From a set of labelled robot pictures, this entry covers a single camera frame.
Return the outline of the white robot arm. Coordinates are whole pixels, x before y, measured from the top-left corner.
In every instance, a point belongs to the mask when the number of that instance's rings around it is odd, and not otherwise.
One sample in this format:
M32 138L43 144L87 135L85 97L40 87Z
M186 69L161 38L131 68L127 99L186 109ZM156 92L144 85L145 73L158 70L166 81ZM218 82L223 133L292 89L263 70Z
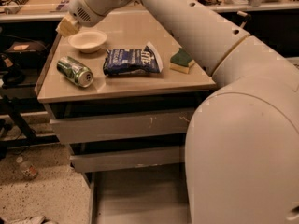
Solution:
M186 135L192 224L299 224L299 70L195 0L70 0L58 31L92 27L131 1L218 87Z

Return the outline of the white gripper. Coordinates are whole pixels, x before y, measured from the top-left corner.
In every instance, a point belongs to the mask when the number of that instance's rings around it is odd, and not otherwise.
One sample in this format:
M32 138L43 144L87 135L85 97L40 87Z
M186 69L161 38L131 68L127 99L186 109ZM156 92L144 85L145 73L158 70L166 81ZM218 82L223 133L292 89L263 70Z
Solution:
M56 28L56 32L68 37L80 30L80 25L93 27L112 10L129 4L132 0L70 0L68 13Z

